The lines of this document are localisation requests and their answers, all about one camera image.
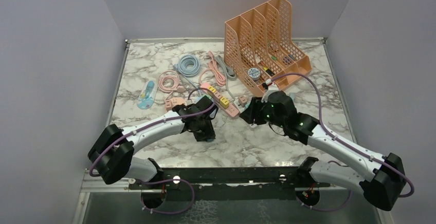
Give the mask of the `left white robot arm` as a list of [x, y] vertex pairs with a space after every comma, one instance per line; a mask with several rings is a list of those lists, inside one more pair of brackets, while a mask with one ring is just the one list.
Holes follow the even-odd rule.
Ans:
[[196, 141], [215, 139], [212, 114], [217, 105], [206, 96], [189, 105], [177, 105], [159, 118], [140, 125], [119, 128], [107, 126], [88, 152], [92, 163], [89, 175], [101, 177], [106, 184], [122, 178], [132, 178], [149, 188], [156, 188], [164, 178], [164, 172], [152, 159], [135, 157], [141, 149], [163, 138], [190, 132]]

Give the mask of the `pink plug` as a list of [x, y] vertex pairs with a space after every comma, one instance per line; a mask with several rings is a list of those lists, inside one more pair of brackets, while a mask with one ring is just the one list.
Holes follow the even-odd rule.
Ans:
[[214, 98], [215, 100], [217, 100], [217, 101], [219, 101], [222, 97], [223, 97], [223, 96], [222, 96], [222, 94], [221, 94], [219, 91], [215, 91], [215, 92], [213, 93], [213, 98]]

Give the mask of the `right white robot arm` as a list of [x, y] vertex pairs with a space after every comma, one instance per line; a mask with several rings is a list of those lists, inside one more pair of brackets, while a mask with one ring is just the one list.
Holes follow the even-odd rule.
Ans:
[[300, 169], [297, 181], [302, 186], [314, 182], [334, 184], [362, 194], [381, 210], [391, 211], [406, 185], [398, 155], [384, 156], [344, 139], [315, 117], [298, 112], [283, 91], [271, 93], [265, 102], [260, 97], [251, 98], [240, 118], [248, 124], [278, 126], [285, 137], [322, 150], [345, 164], [341, 167], [316, 161]]

